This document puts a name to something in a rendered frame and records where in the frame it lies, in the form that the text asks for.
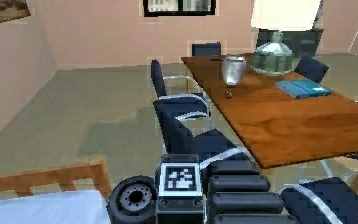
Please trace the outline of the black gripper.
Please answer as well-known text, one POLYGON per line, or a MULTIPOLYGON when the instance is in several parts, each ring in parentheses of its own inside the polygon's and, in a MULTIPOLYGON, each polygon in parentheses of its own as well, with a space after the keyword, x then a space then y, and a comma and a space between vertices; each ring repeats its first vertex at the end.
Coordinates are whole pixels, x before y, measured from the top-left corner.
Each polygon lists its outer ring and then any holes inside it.
POLYGON ((139 175, 121 181, 108 200, 111 224, 156 224, 156 200, 153 178, 139 175))

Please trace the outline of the wooden bed with white sheet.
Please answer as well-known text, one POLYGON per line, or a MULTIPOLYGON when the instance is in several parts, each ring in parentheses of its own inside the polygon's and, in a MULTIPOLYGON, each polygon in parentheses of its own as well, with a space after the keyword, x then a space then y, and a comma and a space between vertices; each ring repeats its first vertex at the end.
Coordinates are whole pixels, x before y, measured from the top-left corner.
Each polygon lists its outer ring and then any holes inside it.
POLYGON ((16 196, 0 200, 0 224, 111 224, 101 159, 0 176, 0 192, 9 190, 16 196))

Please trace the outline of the dark blue chair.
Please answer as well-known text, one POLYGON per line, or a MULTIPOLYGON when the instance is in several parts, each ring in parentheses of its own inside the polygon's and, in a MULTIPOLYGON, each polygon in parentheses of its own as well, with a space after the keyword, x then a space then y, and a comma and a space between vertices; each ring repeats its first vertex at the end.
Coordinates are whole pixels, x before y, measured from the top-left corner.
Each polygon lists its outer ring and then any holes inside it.
POLYGON ((299 224, 358 224, 358 194, 338 177, 284 184, 277 193, 299 224))
POLYGON ((221 54, 221 43, 202 43, 192 45, 193 56, 212 56, 221 54))
POLYGON ((194 136, 174 113, 173 104, 156 100, 153 106, 168 154, 196 154, 200 161, 205 161, 236 148, 236 145, 216 128, 194 136))
POLYGON ((294 71, 305 78, 320 83, 329 67, 311 56, 302 56, 294 71))
POLYGON ((157 95, 157 99, 169 107, 169 111, 174 116, 181 116, 191 112, 203 112, 207 116, 211 115, 210 108, 206 102, 203 92, 191 92, 169 95, 165 81, 170 79, 185 79, 186 81, 195 80, 188 75, 164 76, 162 67, 157 59, 151 61, 150 76, 157 95))

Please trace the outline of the silver glass cup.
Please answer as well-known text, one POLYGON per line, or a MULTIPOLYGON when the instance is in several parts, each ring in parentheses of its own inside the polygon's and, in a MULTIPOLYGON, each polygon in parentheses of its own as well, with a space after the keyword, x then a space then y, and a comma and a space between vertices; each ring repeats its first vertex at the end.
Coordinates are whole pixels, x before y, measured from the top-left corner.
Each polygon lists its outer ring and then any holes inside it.
POLYGON ((222 76, 227 86, 236 86, 246 69, 243 55, 226 55, 222 62, 222 76))

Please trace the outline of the brown wooden dining table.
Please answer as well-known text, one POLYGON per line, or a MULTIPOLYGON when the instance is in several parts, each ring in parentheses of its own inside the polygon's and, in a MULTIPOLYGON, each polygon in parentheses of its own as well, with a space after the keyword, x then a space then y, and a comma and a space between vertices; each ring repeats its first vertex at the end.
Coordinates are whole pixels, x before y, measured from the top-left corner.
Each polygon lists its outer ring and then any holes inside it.
POLYGON ((267 76, 246 69, 237 86, 222 78, 220 56, 182 59, 260 167, 303 163, 358 153, 358 104, 333 92, 294 99, 275 83, 300 77, 267 76))

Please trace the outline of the black framed window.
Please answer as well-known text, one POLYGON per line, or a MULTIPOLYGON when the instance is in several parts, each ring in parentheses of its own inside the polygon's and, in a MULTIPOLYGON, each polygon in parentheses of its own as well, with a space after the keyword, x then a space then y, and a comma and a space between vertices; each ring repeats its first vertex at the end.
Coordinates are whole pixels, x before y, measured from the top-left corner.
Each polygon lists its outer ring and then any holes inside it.
POLYGON ((214 15, 216 0, 143 0, 145 17, 214 15))

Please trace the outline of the green glass lamp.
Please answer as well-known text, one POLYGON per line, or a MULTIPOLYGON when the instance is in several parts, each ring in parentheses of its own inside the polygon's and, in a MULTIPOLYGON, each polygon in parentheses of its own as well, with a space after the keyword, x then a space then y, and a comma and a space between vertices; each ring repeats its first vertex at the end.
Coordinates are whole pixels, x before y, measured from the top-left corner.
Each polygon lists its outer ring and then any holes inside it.
POLYGON ((253 53, 250 68, 260 74, 281 76, 292 70, 292 50, 283 43, 283 33, 276 31, 271 40, 253 53))

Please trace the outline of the blue book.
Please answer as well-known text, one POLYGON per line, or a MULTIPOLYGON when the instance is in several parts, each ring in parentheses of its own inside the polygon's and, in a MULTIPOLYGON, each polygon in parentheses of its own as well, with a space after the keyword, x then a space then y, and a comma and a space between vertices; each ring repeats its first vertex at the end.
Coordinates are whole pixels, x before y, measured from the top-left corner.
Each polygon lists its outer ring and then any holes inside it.
POLYGON ((279 81, 275 85, 294 99, 329 96, 331 91, 309 79, 279 81))

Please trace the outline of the brown framed picture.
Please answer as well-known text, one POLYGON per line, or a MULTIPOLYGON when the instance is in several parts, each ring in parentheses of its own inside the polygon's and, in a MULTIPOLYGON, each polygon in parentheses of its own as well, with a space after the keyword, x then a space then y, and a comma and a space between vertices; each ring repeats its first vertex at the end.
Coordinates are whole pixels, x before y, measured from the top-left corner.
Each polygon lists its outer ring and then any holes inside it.
POLYGON ((0 23, 30 16, 26 0, 0 0, 0 23))

